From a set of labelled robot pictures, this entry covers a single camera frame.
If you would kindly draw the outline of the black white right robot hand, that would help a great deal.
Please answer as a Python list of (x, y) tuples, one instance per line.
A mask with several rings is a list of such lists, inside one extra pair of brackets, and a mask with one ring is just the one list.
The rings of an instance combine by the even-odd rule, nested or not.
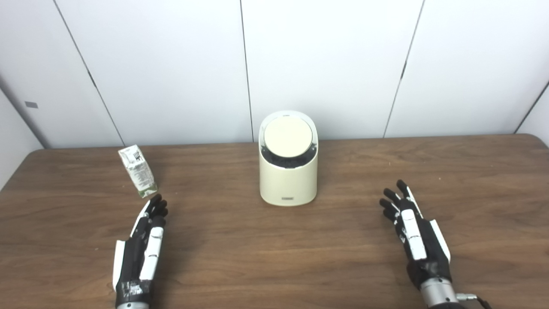
[(418, 290), (430, 279), (450, 282), (451, 254), (437, 221), (423, 217), (412, 190), (404, 180), (398, 180), (396, 186), (401, 193), (385, 188), (385, 197), (379, 204), (403, 244), (410, 281)]

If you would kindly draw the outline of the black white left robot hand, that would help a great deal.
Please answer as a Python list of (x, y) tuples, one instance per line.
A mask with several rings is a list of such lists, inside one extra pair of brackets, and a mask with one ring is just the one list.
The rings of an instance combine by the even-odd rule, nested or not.
[(116, 241), (112, 270), (116, 309), (151, 307), (167, 213), (167, 201), (156, 194), (140, 211), (129, 238)]

